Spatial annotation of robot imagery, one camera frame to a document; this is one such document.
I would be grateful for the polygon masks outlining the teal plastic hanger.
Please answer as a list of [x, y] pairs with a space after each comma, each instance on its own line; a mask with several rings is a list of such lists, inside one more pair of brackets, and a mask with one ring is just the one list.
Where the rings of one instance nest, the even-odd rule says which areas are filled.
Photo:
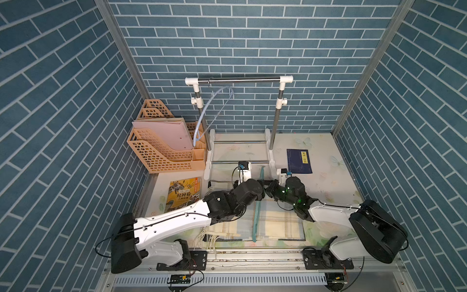
[[[262, 166], [260, 169], [260, 176], [259, 180], [265, 179], [265, 167]], [[254, 212], [254, 224], [252, 229], [252, 241], [254, 243], [257, 242], [257, 233], [259, 227], [259, 220], [260, 220], [260, 211], [261, 211], [261, 201], [257, 201], [255, 204], [255, 212]]]

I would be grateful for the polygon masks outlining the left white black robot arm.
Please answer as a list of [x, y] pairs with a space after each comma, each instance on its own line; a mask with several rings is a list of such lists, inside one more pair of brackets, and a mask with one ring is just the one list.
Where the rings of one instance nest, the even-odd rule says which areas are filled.
[[111, 233], [111, 272], [120, 274], [138, 267], [144, 259], [174, 266], [186, 261], [189, 247], [184, 240], [166, 242], [178, 233], [231, 222], [248, 206], [264, 197], [260, 181], [248, 179], [231, 191], [214, 191], [203, 199], [162, 215], [135, 218], [122, 215]]

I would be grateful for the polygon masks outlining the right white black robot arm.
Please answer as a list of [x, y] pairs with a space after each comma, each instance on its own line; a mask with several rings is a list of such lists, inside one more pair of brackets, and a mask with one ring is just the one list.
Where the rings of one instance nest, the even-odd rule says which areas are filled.
[[353, 231], [349, 236], [331, 236], [323, 250], [338, 260], [372, 257], [384, 264], [394, 261], [400, 251], [409, 247], [409, 234], [377, 202], [365, 200], [359, 205], [324, 203], [306, 194], [299, 178], [262, 181], [265, 194], [291, 206], [300, 219], [312, 223], [331, 223]]

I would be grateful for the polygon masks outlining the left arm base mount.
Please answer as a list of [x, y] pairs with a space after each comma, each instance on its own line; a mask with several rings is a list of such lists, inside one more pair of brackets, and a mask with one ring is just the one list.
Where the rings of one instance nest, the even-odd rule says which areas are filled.
[[158, 262], [157, 271], [195, 271], [206, 270], [207, 255], [205, 250], [191, 250], [186, 240], [177, 239], [172, 243], [174, 256], [169, 257], [171, 265]]

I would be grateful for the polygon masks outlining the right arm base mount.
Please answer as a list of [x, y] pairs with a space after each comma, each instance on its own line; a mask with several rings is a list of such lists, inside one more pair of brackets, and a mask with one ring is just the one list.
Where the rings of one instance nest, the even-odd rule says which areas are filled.
[[351, 259], [338, 260], [330, 251], [330, 245], [337, 239], [332, 237], [320, 249], [306, 247], [302, 250], [302, 256], [306, 270], [352, 270], [354, 269]]

